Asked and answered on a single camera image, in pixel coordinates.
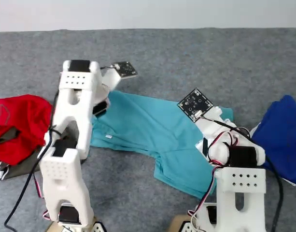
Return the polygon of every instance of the wooden base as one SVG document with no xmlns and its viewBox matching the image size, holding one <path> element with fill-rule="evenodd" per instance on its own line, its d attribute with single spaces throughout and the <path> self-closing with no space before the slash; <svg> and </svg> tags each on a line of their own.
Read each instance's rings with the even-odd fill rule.
<svg viewBox="0 0 296 232">
<path fill-rule="evenodd" d="M 93 219 L 93 224 L 91 225 L 91 230 L 92 227 L 94 225 L 94 223 L 96 222 L 96 218 L 94 217 Z M 57 222 L 53 222 L 51 223 L 51 225 L 47 228 L 47 230 L 45 230 L 45 232 L 62 232 L 64 230 L 63 226 L 59 226 Z"/>
<path fill-rule="evenodd" d="M 171 222 L 168 232 L 179 232 L 184 221 L 190 222 L 191 217 L 188 215 L 177 215 Z"/>
<path fill-rule="evenodd" d="M 64 228 L 62 226 L 59 226 L 56 222 L 53 222 L 45 232 L 62 232 L 63 229 Z"/>
<path fill-rule="evenodd" d="M 191 220 L 191 217 L 188 215 L 177 215 L 172 220 L 171 225 L 167 231 L 168 232 L 179 232 L 183 222 L 184 221 L 189 222 L 190 220 Z M 63 231 L 63 227 L 59 226 L 58 223 L 53 222 L 45 232 L 62 232 L 62 231 Z"/>
</svg>

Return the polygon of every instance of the dark blue cloth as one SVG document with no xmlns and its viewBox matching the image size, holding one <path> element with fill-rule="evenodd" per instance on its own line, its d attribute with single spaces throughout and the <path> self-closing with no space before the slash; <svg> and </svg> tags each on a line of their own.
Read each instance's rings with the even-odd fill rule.
<svg viewBox="0 0 296 232">
<path fill-rule="evenodd" d="M 285 95 L 273 102 L 252 138 L 265 149 L 279 175 L 296 184 L 296 101 Z M 263 166 L 270 169 L 267 162 Z"/>
</svg>

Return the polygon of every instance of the circuit board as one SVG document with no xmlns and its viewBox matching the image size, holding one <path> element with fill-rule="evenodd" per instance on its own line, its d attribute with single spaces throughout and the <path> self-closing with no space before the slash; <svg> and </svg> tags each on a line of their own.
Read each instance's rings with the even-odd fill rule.
<svg viewBox="0 0 296 232">
<path fill-rule="evenodd" d="M 113 63 L 112 67 L 116 69 L 120 77 L 123 79 L 135 77 L 138 73 L 128 61 Z"/>
<path fill-rule="evenodd" d="M 189 117 L 189 119 L 196 122 L 200 119 L 199 116 L 203 116 L 213 107 L 213 104 L 198 90 L 198 88 L 195 88 L 178 103 L 178 107 Z"/>
</svg>

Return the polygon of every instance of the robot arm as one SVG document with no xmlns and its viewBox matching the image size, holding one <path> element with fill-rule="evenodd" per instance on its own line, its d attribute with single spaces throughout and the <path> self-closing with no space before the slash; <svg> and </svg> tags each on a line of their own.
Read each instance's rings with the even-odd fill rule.
<svg viewBox="0 0 296 232">
<path fill-rule="evenodd" d="M 196 148 L 214 167 L 212 179 L 217 181 L 217 203 L 205 203 L 204 196 L 179 231 L 265 232 L 266 171 L 258 168 L 265 162 L 264 149 L 238 133 L 230 120 L 222 120 L 222 110 L 197 88 L 178 106 L 202 132 Z M 244 194 L 241 210 L 236 208 L 236 193 Z"/>
<path fill-rule="evenodd" d="M 50 134 L 52 137 L 49 149 L 40 161 L 40 169 L 49 217 L 68 228 L 64 231 L 90 232 L 95 224 L 89 192 L 82 178 L 81 160 L 86 159 L 89 152 L 92 114 L 101 114 L 109 107 L 107 96 L 118 85 L 121 76 L 121 70 L 114 66 L 102 76 L 95 61 L 67 60 L 63 63 L 53 115 L 54 132 L 45 134 L 46 146 L 50 143 Z M 76 121 L 78 126 L 77 144 L 60 137 L 71 121 Z"/>
</svg>

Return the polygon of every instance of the red cloth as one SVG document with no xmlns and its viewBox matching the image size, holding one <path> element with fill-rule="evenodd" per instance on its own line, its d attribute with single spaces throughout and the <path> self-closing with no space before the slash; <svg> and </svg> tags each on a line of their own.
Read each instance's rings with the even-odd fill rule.
<svg viewBox="0 0 296 232">
<path fill-rule="evenodd" d="M 0 99 L 0 137 L 11 127 L 20 131 L 16 138 L 0 144 L 0 161 L 16 165 L 44 145 L 51 109 L 48 101 L 33 95 Z"/>
</svg>

